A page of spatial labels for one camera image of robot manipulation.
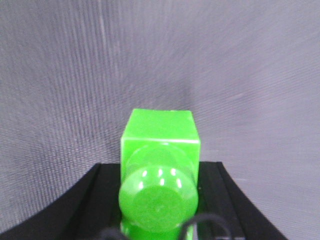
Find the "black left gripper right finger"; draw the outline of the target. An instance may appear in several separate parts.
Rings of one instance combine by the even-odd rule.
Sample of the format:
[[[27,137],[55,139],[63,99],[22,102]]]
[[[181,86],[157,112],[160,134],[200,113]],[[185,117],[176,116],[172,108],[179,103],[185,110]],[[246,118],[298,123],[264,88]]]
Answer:
[[[224,219],[234,240],[286,239],[237,186],[222,162],[199,164],[198,193],[197,213]]]

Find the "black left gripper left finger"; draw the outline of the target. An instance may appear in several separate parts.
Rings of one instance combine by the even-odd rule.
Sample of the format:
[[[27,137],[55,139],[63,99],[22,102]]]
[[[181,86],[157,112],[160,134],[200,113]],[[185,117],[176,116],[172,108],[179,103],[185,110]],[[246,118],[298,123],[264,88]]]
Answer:
[[[120,164],[95,164],[49,206],[1,233],[2,240],[118,240]]]

